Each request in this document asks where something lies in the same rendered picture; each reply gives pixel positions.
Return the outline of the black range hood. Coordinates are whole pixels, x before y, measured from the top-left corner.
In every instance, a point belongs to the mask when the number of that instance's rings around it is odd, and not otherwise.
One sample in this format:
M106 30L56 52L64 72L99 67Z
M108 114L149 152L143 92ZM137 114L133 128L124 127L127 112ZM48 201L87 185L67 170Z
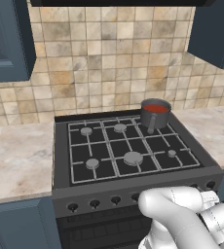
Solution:
M29 0L32 7L207 7L215 0Z

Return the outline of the black oven door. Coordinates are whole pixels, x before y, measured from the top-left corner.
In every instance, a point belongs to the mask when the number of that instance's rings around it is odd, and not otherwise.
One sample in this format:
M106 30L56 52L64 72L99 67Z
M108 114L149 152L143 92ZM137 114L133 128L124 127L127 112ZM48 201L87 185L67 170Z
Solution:
M58 218L62 249L138 249L151 219L136 205Z

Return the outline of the red marinara sauce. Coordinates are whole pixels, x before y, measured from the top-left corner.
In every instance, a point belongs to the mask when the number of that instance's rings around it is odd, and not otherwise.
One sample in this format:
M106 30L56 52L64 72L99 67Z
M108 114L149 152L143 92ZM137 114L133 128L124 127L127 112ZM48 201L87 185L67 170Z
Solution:
M143 109L152 113L165 113L168 111L168 107L162 104L146 104Z

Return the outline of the grey saucepan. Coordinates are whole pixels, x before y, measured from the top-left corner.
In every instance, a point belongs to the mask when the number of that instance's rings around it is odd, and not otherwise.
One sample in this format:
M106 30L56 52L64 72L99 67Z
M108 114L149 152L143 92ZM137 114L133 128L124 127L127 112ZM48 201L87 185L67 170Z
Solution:
M146 104L162 104L168 107L165 113L152 113L143 109ZM147 128L149 134L153 134L156 129L166 127L168 125L168 117L171 111L171 105L159 98L147 98L141 102L140 121Z

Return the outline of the blue wall cupboard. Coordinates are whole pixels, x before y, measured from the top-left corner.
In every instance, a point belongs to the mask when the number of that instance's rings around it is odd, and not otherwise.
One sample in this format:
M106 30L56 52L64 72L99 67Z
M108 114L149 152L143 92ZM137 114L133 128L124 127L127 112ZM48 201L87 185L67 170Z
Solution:
M0 0L0 83L28 81L35 61L26 0Z
M187 52L224 69L224 0L197 7Z

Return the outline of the black gas stove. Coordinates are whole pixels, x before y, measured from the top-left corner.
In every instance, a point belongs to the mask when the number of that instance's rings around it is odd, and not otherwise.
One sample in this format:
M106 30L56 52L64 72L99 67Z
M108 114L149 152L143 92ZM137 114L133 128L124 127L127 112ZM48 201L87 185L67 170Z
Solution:
M199 191L215 191L224 175L176 116L149 134L138 110L57 117L54 152L56 219L137 206L131 196L152 188L197 184ZM117 205L113 196L121 198ZM70 203L78 204L75 212Z

